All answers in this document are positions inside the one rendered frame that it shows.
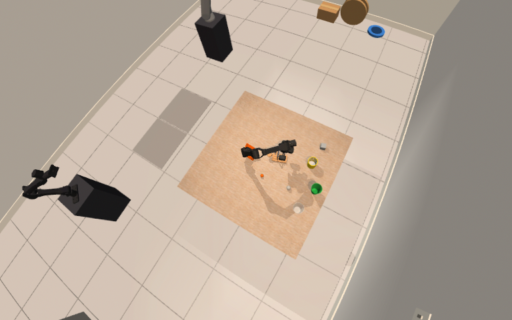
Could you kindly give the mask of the green cup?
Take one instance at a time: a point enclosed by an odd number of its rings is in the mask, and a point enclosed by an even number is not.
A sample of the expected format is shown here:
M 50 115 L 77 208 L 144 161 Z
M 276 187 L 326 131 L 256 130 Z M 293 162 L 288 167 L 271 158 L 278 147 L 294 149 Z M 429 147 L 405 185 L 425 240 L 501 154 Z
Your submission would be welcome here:
M 312 192 L 312 194 L 314 194 L 314 195 L 315 195 L 315 194 L 318 194 L 318 193 L 321 193 L 321 192 L 322 192 L 322 190 L 323 190 L 322 185 L 320 185 L 320 184 L 318 184 L 318 183 L 313 184 L 313 185 L 312 185 L 312 187 L 311 187 L 311 192 Z

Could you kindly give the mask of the yellow mug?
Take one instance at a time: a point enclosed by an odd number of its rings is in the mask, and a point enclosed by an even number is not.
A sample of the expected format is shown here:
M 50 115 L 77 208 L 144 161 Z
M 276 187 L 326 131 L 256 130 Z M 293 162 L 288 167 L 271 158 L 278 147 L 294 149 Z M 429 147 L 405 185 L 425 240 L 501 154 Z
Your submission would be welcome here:
M 310 157 L 307 162 L 307 167 L 309 169 L 314 169 L 315 166 L 318 164 L 318 160 L 316 157 Z

